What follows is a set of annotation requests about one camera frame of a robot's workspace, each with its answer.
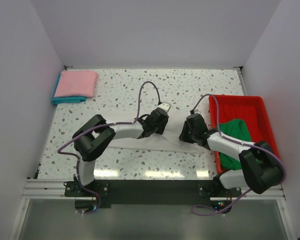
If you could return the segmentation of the white t shirt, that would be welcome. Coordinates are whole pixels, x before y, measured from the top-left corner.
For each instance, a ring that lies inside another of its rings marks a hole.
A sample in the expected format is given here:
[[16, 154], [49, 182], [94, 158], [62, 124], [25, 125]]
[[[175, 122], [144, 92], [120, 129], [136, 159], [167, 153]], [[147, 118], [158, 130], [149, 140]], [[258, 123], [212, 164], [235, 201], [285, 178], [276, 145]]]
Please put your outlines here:
[[187, 143], [179, 140], [186, 117], [170, 116], [162, 135], [154, 133], [150, 137], [142, 139], [123, 138], [111, 141], [110, 148], [167, 151], [189, 154], [202, 154], [204, 148], [195, 143]]

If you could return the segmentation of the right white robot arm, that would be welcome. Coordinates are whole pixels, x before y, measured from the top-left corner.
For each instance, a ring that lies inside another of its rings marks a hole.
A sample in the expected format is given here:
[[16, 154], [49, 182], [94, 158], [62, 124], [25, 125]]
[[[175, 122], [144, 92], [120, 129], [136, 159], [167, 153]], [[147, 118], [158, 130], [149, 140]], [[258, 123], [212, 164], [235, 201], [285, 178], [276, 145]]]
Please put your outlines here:
[[234, 188], [249, 188], [262, 194], [285, 180], [283, 164], [267, 142], [239, 140], [218, 128], [208, 129], [198, 113], [186, 117], [179, 140], [225, 154], [240, 163], [241, 169], [226, 170], [213, 178], [212, 189], [217, 196], [223, 197]]

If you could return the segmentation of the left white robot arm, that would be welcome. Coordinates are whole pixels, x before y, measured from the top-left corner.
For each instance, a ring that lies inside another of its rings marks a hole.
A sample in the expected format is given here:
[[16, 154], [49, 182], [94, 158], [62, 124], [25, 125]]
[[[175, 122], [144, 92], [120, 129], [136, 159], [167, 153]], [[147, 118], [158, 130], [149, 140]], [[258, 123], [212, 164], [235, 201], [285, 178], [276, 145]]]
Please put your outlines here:
[[144, 139], [152, 134], [162, 135], [169, 120], [169, 110], [158, 106], [145, 119], [135, 122], [108, 123], [100, 114], [93, 116], [73, 136], [74, 149], [81, 160], [77, 173], [76, 191], [89, 196], [94, 190], [93, 181], [96, 159], [99, 158], [111, 141], [120, 139]]

